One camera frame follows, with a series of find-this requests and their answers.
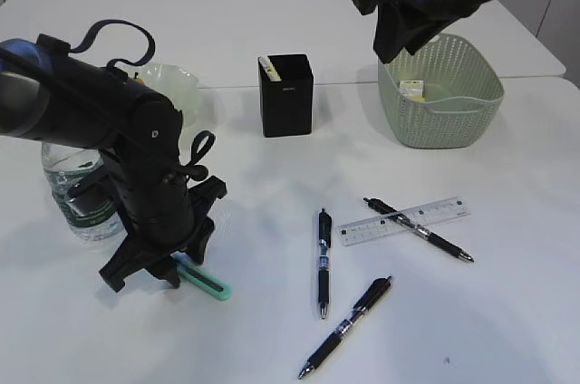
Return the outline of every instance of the white wall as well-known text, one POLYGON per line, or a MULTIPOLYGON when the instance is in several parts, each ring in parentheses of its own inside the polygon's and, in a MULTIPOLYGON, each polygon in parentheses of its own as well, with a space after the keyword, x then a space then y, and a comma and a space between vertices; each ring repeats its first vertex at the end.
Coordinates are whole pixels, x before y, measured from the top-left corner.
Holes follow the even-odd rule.
POLYGON ((580 0, 552 0, 539 40, 566 66, 565 77, 580 86, 580 0))

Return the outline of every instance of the black pen holder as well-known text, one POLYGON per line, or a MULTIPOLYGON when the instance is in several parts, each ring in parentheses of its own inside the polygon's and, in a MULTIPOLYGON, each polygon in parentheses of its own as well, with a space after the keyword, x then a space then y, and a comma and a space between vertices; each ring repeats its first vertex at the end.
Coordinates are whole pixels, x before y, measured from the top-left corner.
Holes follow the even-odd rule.
POLYGON ((282 81, 272 82, 258 63, 260 112, 265 137, 312 133, 314 76, 306 55, 270 55, 282 81))

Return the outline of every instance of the black pen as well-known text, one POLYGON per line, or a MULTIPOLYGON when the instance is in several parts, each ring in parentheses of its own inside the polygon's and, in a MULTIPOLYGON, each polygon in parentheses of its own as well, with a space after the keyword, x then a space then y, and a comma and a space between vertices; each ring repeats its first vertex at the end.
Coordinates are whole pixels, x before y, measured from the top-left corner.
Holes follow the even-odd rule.
MULTIPOLYGON (((388 215, 392 212, 398 212, 395 208, 387 205, 386 203, 383 203, 378 198, 365 198, 364 201, 366 201, 372 210, 375 210, 376 212, 383 215, 388 215)), ((443 239, 441 236, 434 234, 424 226, 413 223, 407 216, 403 214, 393 216, 392 222, 407 227, 418 237, 422 237, 430 244, 435 245, 447 254, 451 254, 456 259, 462 260, 463 262, 475 262, 473 257, 471 257, 467 252, 463 251, 461 248, 452 244, 451 242, 443 239)))
POLYGON ((302 379, 318 369, 323 361, 336 349, 343 341, 354 324, 361 319, 388 291, 391 289, 392 277, 377 278, 372 282, 371 287, 367 289, 364 295, 353 307, 348 318, 336 327, 336 330, 328 336, 322 345, 306 361, 306 364, 300 371, 298 379, 302 379))
POLYGON ((333 229, 333 219, 323 211, 318 215, 318 244, 320 245, 320 257, 318 260, 318 306, 320 315, 326 319, 328 304, 330 303, 330 274, 328 250, 330 250, 330 234, 333 229))

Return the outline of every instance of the green utility knife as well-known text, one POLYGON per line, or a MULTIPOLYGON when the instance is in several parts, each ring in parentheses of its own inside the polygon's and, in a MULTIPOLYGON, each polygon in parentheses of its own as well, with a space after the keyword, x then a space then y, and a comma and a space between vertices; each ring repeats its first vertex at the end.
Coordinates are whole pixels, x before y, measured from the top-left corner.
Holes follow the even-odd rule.
POLYGON ((182 279, 195 284, 199 289, 220 301, 225 301, 232 295, 231 287, 201 269, 198 264, 194 264, 186 254, 178 253, 172 257, 178 264, 178 273, 182 279))

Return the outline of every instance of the white table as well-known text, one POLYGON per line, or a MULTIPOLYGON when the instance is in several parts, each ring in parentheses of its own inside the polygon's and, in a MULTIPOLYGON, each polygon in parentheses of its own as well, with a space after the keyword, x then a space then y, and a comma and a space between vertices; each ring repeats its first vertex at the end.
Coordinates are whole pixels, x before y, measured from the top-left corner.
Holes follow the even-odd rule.
POLYGON ((395 141, 374 84, 316 87, 313 134, 282 139, 262 137, 256 89, 205 91, 217 135, 206 165, 229 190, 211 211, 205 267, 233 287, 227 302, 144 272, 113 293, 97 274, 112 250, 91 253, 69 233, 40 145, 0 139, 0 382, 295 383, 369 283, 393 274, 313 382, 576 384, 580 92, 559 78, 504 84, 479 141, 431 151, 395 141), (322 206, 339 225, 372 216, 365 196, 404 208, 456 195, 472 215, 434 230, 476 263, 409 234, 335 238, 319 320, 322 206))
MULTIPOLYGON (((377 81, 376 14, 362 17, 351 0, 9 0, 0 8, 0 41, 45 33, 76 45, 103 18, 149 29, 155 60, 188 69, 206 87, 257 86, 256 57, 276 53, 306 53, 318 84, 377 81)), ((472 41, 500 77, 566 71, 498 2, 448 31, 472 41)), ((136 31, 110 27, 82 58, 103 65, 136 59, 144 47, 136 31)))

